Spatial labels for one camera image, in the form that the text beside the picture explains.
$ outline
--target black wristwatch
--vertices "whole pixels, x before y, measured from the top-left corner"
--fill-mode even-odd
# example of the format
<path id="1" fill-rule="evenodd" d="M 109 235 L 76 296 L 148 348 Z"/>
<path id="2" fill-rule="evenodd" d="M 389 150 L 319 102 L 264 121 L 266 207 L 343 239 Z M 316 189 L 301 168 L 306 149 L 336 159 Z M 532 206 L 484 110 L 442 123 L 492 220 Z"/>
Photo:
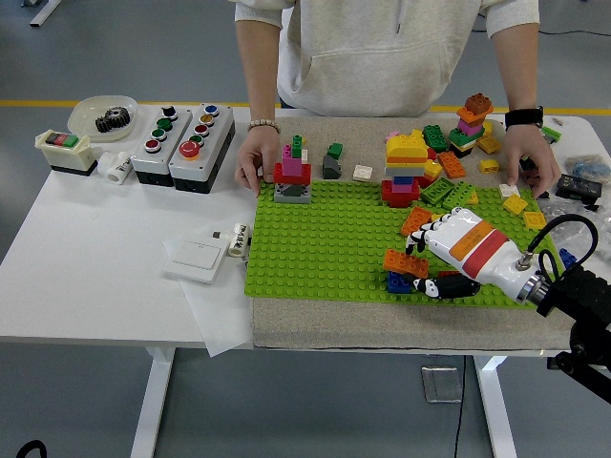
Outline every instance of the black wristwatch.
<path id="1" fill-rule="evenodd" d="M 505 130 L 517 124 L 535 124 L 543 127 L 543 107 L 526 110 L 511 110 L 505 114 Z"/>

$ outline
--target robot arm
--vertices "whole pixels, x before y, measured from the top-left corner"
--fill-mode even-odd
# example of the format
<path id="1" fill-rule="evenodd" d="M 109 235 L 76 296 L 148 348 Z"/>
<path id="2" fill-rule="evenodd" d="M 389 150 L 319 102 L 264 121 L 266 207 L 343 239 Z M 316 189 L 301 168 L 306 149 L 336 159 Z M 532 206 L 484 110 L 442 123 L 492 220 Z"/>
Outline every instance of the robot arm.
<path id="1" fill-rule="evenodd" d="M 552 280 L 543 265 L 542 254 L 539 266 L 532 263 L 534 250 L 554 227 L 568 220 L 588 226 L 592 247 L 562 275 L 558 275 L 555 261 L 551 260 L 556 274 Z M 494 284 L 516 302 L 532 302 L 544 317 L 554 308 L 569 315 L 576 321 L 571 330 L 571 352 L 559 353 L 556 363 L 563 372 L 611 404 L 611 379 L 590 365 L 601 364 L 611 370 L 611 287 L 581 267 L 597 242 L 597 229 L 589 219 L 565 215 L 548 223 L 521 253 L 513 241 L 489 222 L 471 210 L 454 208 L 440 220 L 409 234 L 406 252 L 410 254 L 414 247 L 423 251 L 428 245 L 437 257 L 470 281 Z M 418 288 L 420 281 L 413 282 Z"/>

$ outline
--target yellow floor line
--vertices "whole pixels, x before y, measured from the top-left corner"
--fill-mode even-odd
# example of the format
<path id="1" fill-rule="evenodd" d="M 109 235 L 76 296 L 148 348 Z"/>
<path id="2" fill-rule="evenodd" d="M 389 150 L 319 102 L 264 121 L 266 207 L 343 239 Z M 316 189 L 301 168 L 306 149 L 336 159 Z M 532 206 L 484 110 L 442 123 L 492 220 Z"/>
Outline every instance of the yellow floor line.
<path id="1" fill-rule="evenodd" d="M 0 100 L 0 107 L 29 107 L 29 108 L 70 108 L 74 107 L 79 100 Z M 185 102 L 185 101 L 154 101 L 144 100 L 138 102 L 142 105 L 200 105 L 200 102 Z M 241 102 L 215 102 L 218 105 L 227 105 L 229 107 L 248 107 L 247 103 Z M 431 112 L 444 113 L 455 112 L 459 108 L 458 105 L 433 105 Z M 506 113 L 507 107 L 495 107 L 495 113 Z M 565 115 L 565 116 L 611 116 L 611 109 L 606 108 L 545 108 L 547 115 Z"/>

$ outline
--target hoodie pocket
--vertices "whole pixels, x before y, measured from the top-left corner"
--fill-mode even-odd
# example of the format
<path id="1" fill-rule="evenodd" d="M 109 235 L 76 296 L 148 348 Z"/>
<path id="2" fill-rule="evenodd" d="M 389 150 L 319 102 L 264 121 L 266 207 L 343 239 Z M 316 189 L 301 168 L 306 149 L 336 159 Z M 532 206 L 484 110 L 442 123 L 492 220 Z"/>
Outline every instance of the hoodie pocket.
<path id="1" fill-rule="evenodd" d="M 451 75 L 440 41 L 391 51 L 333 52 L 313 56 L 303 84 L 291 94 L 297 106 L 320 115 L 411 116 L 439 98 Z"/>

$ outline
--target white dish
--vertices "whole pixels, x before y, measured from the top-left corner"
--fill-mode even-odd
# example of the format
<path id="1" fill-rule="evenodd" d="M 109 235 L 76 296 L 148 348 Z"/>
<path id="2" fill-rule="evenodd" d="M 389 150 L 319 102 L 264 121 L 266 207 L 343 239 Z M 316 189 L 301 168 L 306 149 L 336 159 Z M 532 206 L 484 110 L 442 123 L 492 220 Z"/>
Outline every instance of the white dish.
<path id="1" fill-rule="evenodd" d="M 130 122 L 125 127 L 112 129 L 101 133 L 95 126 L 95 120 L 104 116 L 108 110 L 114 107 L 123 107 L 130 114 Z M 136 120 L 137 103 L 131 97 L 125 95 L 98 95 L 86 98 L 74 107 L 68 119 L 68 130 L 74 135 L 88 135 L 92 142 L 115 141 L 125 137 L 134 128 Z"/>

